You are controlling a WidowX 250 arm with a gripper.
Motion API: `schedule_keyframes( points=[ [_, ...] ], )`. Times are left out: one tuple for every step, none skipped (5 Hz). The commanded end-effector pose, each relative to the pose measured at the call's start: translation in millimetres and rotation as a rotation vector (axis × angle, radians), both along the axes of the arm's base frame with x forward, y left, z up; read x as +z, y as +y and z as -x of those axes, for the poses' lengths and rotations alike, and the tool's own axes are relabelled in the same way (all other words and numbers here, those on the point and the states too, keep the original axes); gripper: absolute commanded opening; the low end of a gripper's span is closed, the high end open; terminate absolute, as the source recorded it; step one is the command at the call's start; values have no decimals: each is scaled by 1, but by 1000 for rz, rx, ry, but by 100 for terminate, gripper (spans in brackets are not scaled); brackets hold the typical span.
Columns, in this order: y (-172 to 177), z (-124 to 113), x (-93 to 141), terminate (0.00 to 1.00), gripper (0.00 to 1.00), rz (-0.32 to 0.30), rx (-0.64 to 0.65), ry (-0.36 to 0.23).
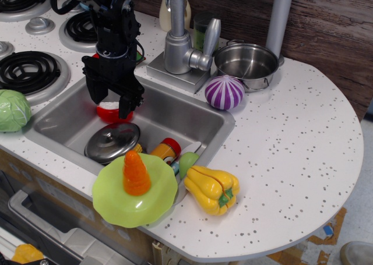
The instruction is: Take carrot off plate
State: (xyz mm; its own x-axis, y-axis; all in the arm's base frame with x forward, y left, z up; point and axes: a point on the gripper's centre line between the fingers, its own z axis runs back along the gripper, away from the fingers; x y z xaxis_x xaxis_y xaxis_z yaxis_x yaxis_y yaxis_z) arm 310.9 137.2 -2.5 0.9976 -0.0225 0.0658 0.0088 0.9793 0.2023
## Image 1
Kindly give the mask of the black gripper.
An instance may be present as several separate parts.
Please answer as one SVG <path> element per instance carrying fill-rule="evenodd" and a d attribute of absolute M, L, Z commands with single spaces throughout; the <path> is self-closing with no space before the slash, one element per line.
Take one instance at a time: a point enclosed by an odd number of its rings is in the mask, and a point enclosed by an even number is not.
<path fill-rule="evenodd" d="M 83 56 L 83 73 L 90 97 L 95 104 L 101 103 L 111 90 L 120 96 L 119 118 L 127 116 L 143 104 L 144 87 L 135 77 L 135 64 L 121 64 L 112 66 L 102 59 Z"/>

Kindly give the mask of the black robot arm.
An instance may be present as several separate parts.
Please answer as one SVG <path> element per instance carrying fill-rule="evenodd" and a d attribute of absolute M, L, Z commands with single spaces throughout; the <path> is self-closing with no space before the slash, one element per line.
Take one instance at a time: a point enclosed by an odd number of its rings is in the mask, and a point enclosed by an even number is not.
<path fill-rule="evenodd" d="M 84 56 L 83 74 L 91 99 L 99 104 L 113 91 L 120 96 L 119 114 L 125 119 L 143 103 L 144 87 L 134 71 L 140 44 L 140 23 L 133 11 L 132 0 L 50 0 L 59 15 L 83 3 L 89 9 L 97 33 L 97 57 Z"/>

